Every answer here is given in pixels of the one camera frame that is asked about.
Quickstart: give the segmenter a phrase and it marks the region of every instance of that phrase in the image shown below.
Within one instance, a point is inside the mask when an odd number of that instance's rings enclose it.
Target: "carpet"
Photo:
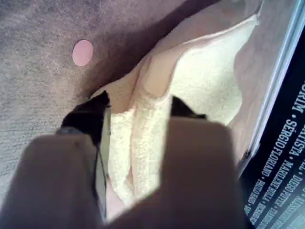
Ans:
[[[179,22],[215,2],[1,0],[0,204],[31,139],[53,133],[76,104],[123,77]],[[85,67],[71,58],[80,39],[94,46]]]

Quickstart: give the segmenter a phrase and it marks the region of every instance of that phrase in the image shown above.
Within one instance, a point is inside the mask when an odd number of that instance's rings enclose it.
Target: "pink dot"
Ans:
[[[77,66],[85,66],[93,56],[93,46],[90,41],[81,40],[74,46],[72,59]]]

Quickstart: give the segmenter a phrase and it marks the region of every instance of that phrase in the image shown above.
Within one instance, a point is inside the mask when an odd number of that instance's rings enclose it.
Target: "beige fabric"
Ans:
[[[258,24],[257,16],[206,35],[205,28],[200,30],[201,20],[212,13],[207,8],[183,21],[128,75],[93,95],[106,90],[110,96],[108,171],[113,190],[126,206],[159,184],[172,94],[194,111],[225,125],[241,106],[234,58]],[[228,24],[220,25],[223,29]]]

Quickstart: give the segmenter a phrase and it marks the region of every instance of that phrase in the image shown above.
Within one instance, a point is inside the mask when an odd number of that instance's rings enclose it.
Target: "folded cloth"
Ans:
[[[234,59],[258,24],[257,15],[233,27],[220,23],[226,29],[207,34],[211,30],[200,25],[213,12],[205,9],[183,21],[129,74],[93,95],[104,90],[109,94],[108,172],[113,190],[127,207],[159,185],[172,95],[225,125],[241,106]]]

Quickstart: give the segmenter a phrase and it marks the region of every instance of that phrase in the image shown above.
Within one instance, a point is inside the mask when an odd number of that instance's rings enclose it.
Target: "pink circular sticker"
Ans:
[[[85,66],[93,56],[93,46],[90,41],[81,40],[74,46],[72,59],[77,66]]]

